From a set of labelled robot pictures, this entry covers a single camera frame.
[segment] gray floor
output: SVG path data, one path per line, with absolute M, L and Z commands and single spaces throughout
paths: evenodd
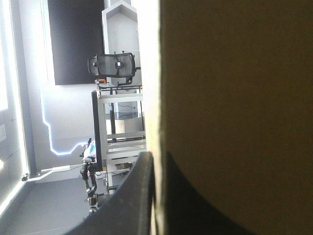
M 98 193 L 104 192 L 98 180 Z M 82 179 L 35 184 L 5 235 L 62 235 L 88 216 Z

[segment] white wall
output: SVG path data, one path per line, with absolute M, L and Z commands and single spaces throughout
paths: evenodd
M 76 143 L 93 138 L 91 91 L 95 85 L 55 86 L 48 82 L 40 0 L 19 3 L 37 170 L 79 164 L 81 147 L 62 156 L 51 148 L 68 152 Z M 43 110 L 51 125 L 52 145 Z

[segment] mesh chair back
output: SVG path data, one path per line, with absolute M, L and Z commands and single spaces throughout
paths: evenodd
M 98 54 L 88 60 L 90 74 L 105 77 L 133 77 L 136 72 L 132 53 Z

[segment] black cable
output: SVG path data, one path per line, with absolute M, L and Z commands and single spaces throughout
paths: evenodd
M 118 105 L 118 106 L 121 106 L 121 107 L 130 107 L 130 108 L 133 108 L 133 109 L 135 109 L 135 107 L 132 107 L 132 106 L 129 106 L 129 105 Z

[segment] window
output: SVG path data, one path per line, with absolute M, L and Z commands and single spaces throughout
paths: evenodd
M 0 111 L 8 108 L 3 63 L 4 63 L 3 53 L 2 53 L 1 43 L 0 43 Z

